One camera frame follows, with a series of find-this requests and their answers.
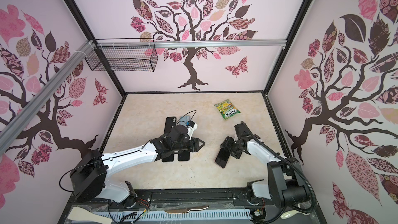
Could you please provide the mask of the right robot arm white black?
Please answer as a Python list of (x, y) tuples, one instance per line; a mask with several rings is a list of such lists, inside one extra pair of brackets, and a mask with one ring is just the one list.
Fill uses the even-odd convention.
[(227, 136), (220, 145), (215, 163), (225, 168), (230, 157), (240, 159), (243, 153), (256, 157), (267, 167), (267, 179), (252, 181), (246, 191), (250, 202), (266, 201), (279, 208), (294, 207), (302, 213), (313, 211), (317, 200), (301, 165), (269, 148), (253, 134), (245, 122), (235, 125), (236, 137)]

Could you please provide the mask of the light blue phone case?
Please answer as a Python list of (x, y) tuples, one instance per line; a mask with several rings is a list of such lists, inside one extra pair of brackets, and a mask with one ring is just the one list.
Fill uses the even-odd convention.
[(181, 116), (178, 124), (187, 125), (187, 124), (189, 124), (190, 120), (191, 120), (190, 115)]

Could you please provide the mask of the dark blue phone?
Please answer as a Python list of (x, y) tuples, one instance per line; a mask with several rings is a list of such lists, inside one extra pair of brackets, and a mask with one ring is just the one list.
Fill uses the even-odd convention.
[(162, 158), (162, 162), (173, 162), (174, 161), (174, 153), (169, 155), (168, 157)]

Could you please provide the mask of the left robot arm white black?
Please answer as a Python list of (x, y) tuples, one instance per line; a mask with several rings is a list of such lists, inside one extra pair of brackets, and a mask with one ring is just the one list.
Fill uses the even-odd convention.
[(69, 173), (75, 201), (85, 203), (101, 198), (121, 203), (136, 197), (130, 182), (116, 183), (112, 176), (143, 163), (162, 160), (176, 152), (200, 151), (206, 143), (193, 137), (196, 129), (196, 124), (194, 127), (177, 125), (169, 133), (139, 147), (112, 153), (88, 152)]

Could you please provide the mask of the black phone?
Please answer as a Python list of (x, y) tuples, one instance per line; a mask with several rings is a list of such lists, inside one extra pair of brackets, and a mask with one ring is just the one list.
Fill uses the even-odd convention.
[(184, 162), (190, 160), (190, 152), (189, 151), (181, 151), (177, 157), (178, 161)]
[(228, 150), (226, 150), (225, 148), (220, 148), (217, 157), (215, 159), (215, 163), (224, 169), (227, 165), (230, 155), (231, 154)]

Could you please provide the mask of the black phone case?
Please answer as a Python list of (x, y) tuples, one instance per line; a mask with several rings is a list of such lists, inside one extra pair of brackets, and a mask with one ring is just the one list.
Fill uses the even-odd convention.
[(164, 134), (168, 134), (171, 130), (176, 126), (177, 118), (176, 117), (166, 117), (165, 119), (165, 127)]

